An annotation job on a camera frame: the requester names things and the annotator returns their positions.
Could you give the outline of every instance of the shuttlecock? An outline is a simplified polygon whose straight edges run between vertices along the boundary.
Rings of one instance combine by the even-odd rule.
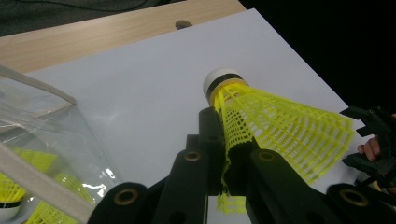
[[[224,176],[243,152],[234,159],[230,155],[241,144],[255,141],[260,148],[276,151],[312,184],[342,159],[355,134],[352,119],[249,87],[233,69],[212,71],[205,79],[204,94],[220,114],[224,128],[224,195],[230,184]],[[240,204],[236,199],[225,202],[224,195],[219,209],[226,213],[244,210],[235,206]]]
[[[55,177],[56,182],[66,187],[70,191],[76,193],[78,196],[83,198],[85,201],[90,203],[92,206],[95,205],[95,201],[90,193],[83,187],[82,183],[72,175],[60,173]],[[56,207],[41,201],[35,211],[30,215],[29,219],[25,224],[52,224],[52,223],[64,223],[64,224],[78,224],[76,220],[68,216],[66,213],[57,209]]]
[[[46,152],[20,148],[14,148],[14,151],[41,172],[46,172],[57,158]],[[25,194],[26,189],[0,173],[0,222],[10,220],[18,213]]]

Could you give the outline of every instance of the plastic bag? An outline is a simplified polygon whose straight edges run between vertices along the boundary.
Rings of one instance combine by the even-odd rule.
[[[73,97],[1,65],[0,148],[0,222],[86,222],[122,182]]]

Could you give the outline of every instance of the white surface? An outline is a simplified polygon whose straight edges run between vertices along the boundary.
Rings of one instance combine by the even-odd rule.
[[[219,67],[297,102],[334,112],[347,108],[254,9],[29,75],[74,96],[123,178],[149,187],[169,174],[187,134],[198,133],[198,113],[208,107],[202,85]],[[351,152],[363,141],[357,136]],[[340,162],[314,187],[325,192],[355,174]],[[211,198],[208,223],[249,219],[217,212]]]

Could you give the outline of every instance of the dark background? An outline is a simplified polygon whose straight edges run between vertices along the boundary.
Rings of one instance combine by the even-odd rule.
[[[0,36],[172,4],[171,0],[0,0]],[[256,8],[348,104],[396,113],[396,8],[391,0],[240,0]]]
[[[241,0],[348,104],[396,113],[393,1]]]

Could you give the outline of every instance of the screw hole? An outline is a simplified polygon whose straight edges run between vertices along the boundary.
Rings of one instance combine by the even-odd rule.
[[[114,202],[118,205],[128,205],[136,201],[139,192],[136,189],[123,189],[114,196]]]
[[[364,195],[353,189],[341,189],[340,195],[346,202],[359,207],[365,207],[369,204],[369,200]]]
[[[201,159],[201,154],[199,154],[198,152],[189,152],[184,155],[184,159],[186,161],[198,161]]]
[[[275,159],[274,154],[269,152],[260,152],[259,159],[262,161],[273,161]]]
[[[187,28],[187,27],[192,26],[192,24],[191,24],[191,22],[189,22],[189,21],[177,21],[177,22],[175,23],[175,26],[176,26],[176,28],[177,28],[178,30],[181,30],[181,29],[184,29],[184,28]]]

